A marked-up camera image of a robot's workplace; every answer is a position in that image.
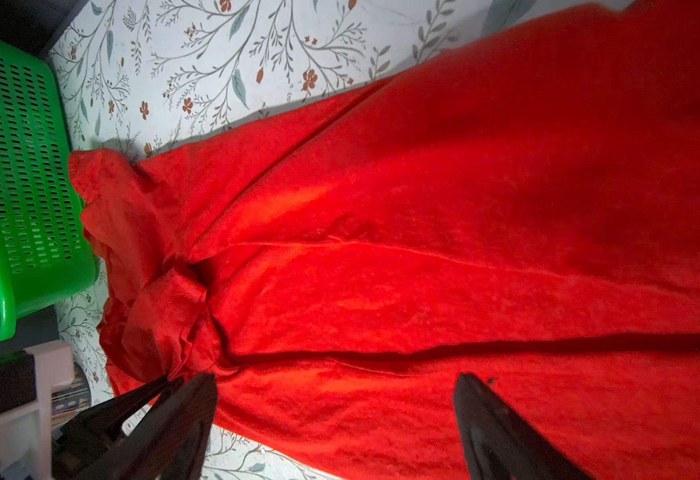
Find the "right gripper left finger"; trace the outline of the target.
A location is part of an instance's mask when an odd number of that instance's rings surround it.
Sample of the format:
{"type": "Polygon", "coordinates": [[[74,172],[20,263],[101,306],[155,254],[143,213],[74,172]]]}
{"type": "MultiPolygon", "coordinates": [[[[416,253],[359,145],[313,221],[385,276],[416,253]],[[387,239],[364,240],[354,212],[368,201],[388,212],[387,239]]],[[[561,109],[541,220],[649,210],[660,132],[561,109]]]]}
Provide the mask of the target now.
{"type": "Polygon", "coordinates": [[[215,377],[200,373],[123,424],[126,437],[75,479],[198,479],[217,407],[215,377]]]}

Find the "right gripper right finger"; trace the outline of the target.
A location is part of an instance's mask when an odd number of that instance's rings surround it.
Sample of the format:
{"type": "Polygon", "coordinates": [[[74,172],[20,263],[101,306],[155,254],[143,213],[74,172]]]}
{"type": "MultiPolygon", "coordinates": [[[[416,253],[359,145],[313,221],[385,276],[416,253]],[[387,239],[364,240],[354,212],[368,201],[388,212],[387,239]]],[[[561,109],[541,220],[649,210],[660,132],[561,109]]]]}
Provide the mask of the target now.
{"type": "Polygon", "coordinates": [[[454,407],[472,479],[589,479],[499,397],[469,373],[458,377],[454,407]]]}

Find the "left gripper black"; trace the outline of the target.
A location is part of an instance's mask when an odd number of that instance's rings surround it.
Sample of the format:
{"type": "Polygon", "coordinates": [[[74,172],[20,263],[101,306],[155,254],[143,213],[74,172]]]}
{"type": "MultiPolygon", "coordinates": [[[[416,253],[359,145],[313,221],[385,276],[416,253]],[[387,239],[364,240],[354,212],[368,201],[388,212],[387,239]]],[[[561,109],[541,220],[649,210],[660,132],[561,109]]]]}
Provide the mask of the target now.
{"type": "Polygon", "coordinates": [[[126,437],[123,424],[151,401],[161,404],[184,384],[160,377],[126,394],[78,413],[52,440],[54,479],[73,479],[126,437]]]}

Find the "red t shirt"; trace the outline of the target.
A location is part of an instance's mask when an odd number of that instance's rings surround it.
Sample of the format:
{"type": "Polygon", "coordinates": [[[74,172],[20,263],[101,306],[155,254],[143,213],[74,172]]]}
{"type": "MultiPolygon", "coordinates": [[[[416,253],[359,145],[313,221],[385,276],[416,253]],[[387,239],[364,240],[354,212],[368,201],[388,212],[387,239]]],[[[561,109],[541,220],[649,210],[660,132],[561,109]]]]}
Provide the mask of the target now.
{"type": "Polygon", "coordinates": [[[583,5],[137,165],[77,151],[117,394],[464,479],[471,372],[599,479],[700,479],[700,1],[583,5]]]}

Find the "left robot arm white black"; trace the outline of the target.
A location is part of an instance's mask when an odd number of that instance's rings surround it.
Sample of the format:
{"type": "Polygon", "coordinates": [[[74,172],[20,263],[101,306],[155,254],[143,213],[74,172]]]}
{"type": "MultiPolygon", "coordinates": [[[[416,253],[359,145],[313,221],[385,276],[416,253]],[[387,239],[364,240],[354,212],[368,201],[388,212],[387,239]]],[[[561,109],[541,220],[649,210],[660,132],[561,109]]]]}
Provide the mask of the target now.
{"type": "Polygon", "coordinates": [[[151,405],[164,411],[178,383],[165,378],[85,408],[61,431],[54,394],[74,386],[71,348],[52,341],[0,357],[0,479],[197,479],[202,456],[144,417],[151,435],[133,443],[126,421],[151,405]]]}

